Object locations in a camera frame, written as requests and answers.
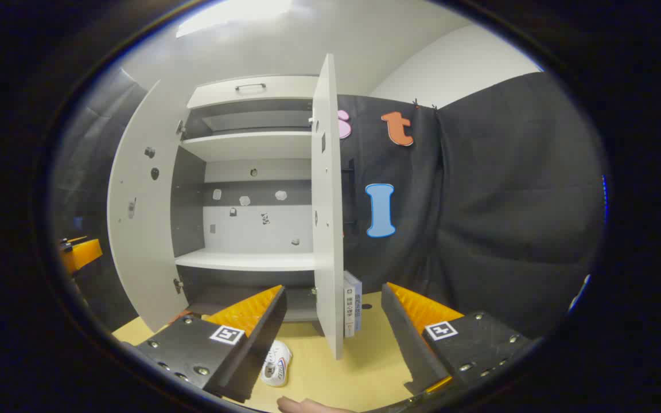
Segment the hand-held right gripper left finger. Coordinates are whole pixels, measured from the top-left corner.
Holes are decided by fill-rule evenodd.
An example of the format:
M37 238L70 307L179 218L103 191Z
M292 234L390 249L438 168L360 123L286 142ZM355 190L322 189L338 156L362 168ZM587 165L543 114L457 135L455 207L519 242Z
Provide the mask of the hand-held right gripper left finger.
M150 373L191 394L243 403L252 395L287 311L277 285L210 315L186 314L139 345L123 343Z

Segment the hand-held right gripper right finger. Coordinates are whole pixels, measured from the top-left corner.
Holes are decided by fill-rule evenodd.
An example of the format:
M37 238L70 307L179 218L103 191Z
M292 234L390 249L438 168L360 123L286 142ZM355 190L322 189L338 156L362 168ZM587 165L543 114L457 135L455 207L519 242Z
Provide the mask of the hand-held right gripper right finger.
M405 387L415 396L467 391L535 346L487 312L461 314L395 284L383 285L381 303L411 374Z

